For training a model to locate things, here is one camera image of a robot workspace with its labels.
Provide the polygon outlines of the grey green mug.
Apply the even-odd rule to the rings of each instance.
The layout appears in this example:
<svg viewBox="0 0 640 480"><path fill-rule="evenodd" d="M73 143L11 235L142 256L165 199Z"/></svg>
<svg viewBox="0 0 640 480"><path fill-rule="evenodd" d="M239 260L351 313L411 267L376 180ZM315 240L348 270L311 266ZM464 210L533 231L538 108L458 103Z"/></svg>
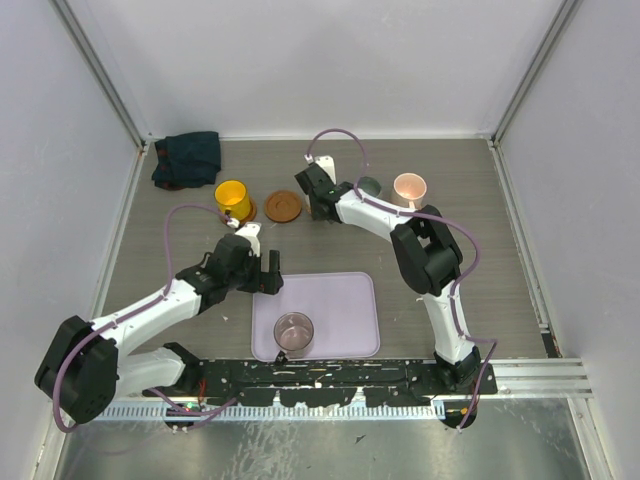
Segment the grey green mug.
<svg viewBox="0 0 640 480"><path fill-rule="evenodd" d="M370 176L363 176L358 181L358 188L369 196L379 198L382 187L378 180Z"/></svg>

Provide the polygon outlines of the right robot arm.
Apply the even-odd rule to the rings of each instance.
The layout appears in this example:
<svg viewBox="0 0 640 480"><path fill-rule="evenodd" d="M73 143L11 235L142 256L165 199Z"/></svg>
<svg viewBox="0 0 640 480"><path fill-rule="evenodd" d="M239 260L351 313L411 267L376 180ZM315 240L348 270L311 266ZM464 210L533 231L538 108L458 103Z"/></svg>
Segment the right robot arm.
<svg viewBox="0 0 640 480"><path fill-rule="evenodd" d="M388 240L405 284L421 296L435 339L434 358L444 390L459 394L477 376L481 357L466 325L459 296L463 254L433 206L419 211L377 199L349 182L335 183L317 162L295 179L312 218L352 225Z"/></svg>

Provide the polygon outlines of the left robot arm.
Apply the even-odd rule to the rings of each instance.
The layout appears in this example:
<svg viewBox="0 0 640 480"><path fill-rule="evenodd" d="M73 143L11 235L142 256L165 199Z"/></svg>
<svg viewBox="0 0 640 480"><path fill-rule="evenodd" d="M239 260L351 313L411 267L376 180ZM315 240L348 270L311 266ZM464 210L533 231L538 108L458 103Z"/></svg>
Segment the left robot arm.
<svg viewBox="0 0 640 480"><path fill-rule="evenodd" d="M158 387L188 396L203 377L201 361L177 343L145 354L137 348L169 327L222 303L231 291L275 295L284 285L280 253L269 253L262 268L259 241L227 234L211 252L179 271L158 292L91 321L72 316L62 322L34 382L53 402L58 428L71 429L99 416L120 397Z"/></svg>

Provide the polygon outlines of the brown wooden coaster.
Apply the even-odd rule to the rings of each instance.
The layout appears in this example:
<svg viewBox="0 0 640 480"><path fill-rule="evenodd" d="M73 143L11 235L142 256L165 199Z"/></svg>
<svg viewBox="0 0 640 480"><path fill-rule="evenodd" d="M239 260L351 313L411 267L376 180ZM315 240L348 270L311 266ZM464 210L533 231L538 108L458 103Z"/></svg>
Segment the brown wooden coaster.
<svg viewBox="0 0 640 480"><path fill-rule="evenodd" d="M255 202L251 198L246 198L235 204L219 203L220 211L230 217L238 220L241 224L252 221L257 213Z"/></svg>
<svg viewBox="0 0 640 480"><path fill-rule="evenodd" d="M289 190L278 190L271 193L265 200L265 215L276 223L294 221L302 211L300 197Z"/></svg>

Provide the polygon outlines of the pink mug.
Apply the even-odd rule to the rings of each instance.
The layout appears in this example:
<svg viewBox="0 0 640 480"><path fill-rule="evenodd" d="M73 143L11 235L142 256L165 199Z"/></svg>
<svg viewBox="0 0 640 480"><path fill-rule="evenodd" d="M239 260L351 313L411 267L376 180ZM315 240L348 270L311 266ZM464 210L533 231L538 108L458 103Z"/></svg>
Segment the pink mug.
<svg viewBox="0 0 640 480"><path fill-rule="evenodd" d="M420 210L424 206L427 191L427 183L421 176L402 173L393 181L391 203L402 208Z"/></svg>

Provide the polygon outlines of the yellow mug black outside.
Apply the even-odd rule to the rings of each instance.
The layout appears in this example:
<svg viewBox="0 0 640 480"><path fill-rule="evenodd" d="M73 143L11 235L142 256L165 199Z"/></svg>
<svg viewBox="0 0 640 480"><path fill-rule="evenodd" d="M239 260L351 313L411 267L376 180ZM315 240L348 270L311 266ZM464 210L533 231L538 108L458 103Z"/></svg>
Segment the yellow mug black outside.
<svg viewBox="0 0 640 480"><path fill-rule="evenodd" d="M215 190L214 197L217 205L235 204L243 199L250 198L248 189L244 183L238 180L222 182Z"/></svg>

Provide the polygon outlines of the lilac mug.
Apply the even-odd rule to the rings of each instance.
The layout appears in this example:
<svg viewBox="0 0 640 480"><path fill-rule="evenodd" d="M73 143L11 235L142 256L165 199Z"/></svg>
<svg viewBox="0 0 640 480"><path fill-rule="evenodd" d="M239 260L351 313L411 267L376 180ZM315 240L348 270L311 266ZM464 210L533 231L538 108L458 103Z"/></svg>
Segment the lilac mug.
<svg viewBox="0 0 640 480"><path fill-rule="evenodd" d="M315 329L311 319L301 312L288 312L275 323L273 337L283 360L305 358L314 343Z"/></svg>

